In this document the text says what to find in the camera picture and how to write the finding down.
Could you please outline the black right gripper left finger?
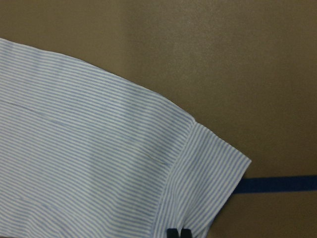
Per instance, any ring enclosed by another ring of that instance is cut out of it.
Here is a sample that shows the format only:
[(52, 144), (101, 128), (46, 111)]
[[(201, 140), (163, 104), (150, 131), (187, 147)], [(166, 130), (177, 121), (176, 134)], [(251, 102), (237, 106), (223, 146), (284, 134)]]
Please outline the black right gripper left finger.
[(166, 230), (167, 238), (179, 238), (179, 232), (176, 228), (169, 228)]

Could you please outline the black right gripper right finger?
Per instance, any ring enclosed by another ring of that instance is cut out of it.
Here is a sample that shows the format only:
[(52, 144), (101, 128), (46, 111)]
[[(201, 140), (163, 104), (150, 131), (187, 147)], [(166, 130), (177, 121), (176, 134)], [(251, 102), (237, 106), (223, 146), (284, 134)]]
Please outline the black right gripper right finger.
[(190, 229), (181, 230), (181, 238), (192, 238), (192, 232)]

